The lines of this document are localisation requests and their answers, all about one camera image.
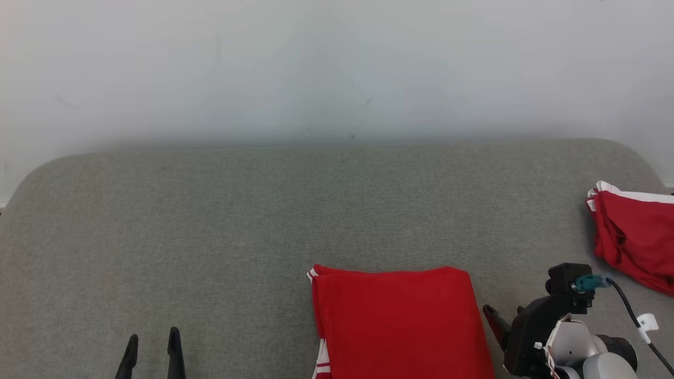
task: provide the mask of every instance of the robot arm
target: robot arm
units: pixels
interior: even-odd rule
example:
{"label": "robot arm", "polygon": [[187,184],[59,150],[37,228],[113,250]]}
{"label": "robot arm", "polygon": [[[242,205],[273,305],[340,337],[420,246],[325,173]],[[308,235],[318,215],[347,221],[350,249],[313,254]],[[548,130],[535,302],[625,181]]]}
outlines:
{"label": "robot arm", "polygon": [[550,295],[518,307],[512,323],[491,306],[483,307],[503,350],[504,368],[512,375],[541,379],[636,379],[636,353],[626,340],[593,336],[585,324],[570,318],[560,322],[569,314],[587,314],[592,307],[594,288],[602,286],[585,286],[584,279],[593,278],[592,268],[564,263],[548,274],[545,288]]}

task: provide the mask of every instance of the gray cushion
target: gray cushion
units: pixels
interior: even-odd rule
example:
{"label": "gray cushion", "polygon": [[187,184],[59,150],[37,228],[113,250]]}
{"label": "gray cushion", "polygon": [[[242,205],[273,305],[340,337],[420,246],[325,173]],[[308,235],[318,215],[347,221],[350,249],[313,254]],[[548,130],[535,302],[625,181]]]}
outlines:
{"label": "gray cushion", "polygon": [[[454,266],[480,306],[512,318],[546,295],[550,266],[606,269],[584,205],[599,179],[665,191],[637,154],[604,140],[61,158],[0,216],[2,377],[112,378],[132,333],[134,377],[163,377],[178,326],[188,378],[309,379],[314,263]],[[656,314],[652,340],[674,361],[674,299],[616,280],[637,313]],[[614,290],[594,305],[582,317],[592,332],[629,339],[641,378],[667,375]]]}

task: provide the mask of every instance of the white tag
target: white tag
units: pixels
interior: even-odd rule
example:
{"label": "white tag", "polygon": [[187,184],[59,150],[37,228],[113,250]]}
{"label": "white tag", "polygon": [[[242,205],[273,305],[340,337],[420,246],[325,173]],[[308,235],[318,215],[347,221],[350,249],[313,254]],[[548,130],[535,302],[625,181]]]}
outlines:
{"label": "white tag", "polygon": [[650,345],[650,338],[648,338],[648,334],[646,334],[646,331],[644,329],[641,329],[641,328],[637,328],[636,330],[641,335],[641,338],[643,338],[644,341],[646,341],[646,344]]}
{"label": "white tag", "polygon": [[652,313],[644,313],[637,317],[636,320],[639,322],[639,329],[642,329],[644,332],[659,329],[658,322],[655,320],[655,316],[653,316]]}

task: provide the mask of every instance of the white stripe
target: white stripe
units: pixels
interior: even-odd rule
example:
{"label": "white stripe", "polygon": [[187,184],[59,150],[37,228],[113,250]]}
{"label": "white stripe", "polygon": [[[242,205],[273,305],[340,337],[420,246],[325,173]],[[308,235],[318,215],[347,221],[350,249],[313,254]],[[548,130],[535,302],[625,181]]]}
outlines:
{"label": "white stripe", "polygon": [[621,191],[618,187],[611,185],[605,181],[598,181],[596,183],[596,188],[599,191],[607,191],[612,194],[622,196],[624,198],[629,198],[633,200],[639,200],[642,202],[658,202],[665,204],[674,204],[674,196],[671,195],[658,195],[658,194],[647,194],[646,192],[628,192]]}
{"label": "white stripe", "polygon": [[313,375],[311,379],[316,379],[316,376],[320,372],[330,372],[330,366],[321,366],[319,364],[330,363],[330,357],[328,356],[328,342],[326,339],[321,339],[321,343],[318,345],[318,358],[316,359],[316,368],[313,369]]}
{"label": "white stripe", "polygon": [[309,282],[313,283],[313,277],[318,276],[318,272],[316,272],[313,268],[307,272],[307,278],[309,278]]}

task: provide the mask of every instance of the red cloth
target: red cloth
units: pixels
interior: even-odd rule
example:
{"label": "red cloth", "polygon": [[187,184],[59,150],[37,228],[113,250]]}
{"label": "red cloth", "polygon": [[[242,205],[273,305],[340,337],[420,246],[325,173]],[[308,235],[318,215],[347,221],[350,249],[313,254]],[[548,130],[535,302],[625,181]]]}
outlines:
{"label": "red cloth", "polygon": [[316,265],[309,277],[324,350],[317,379],[494,378],[467,272]]}
{"label": "red cloth", "polygon": [[623,192],[600,181],[589,197],[595,255],[642,285],[674,296],[674,196]]}

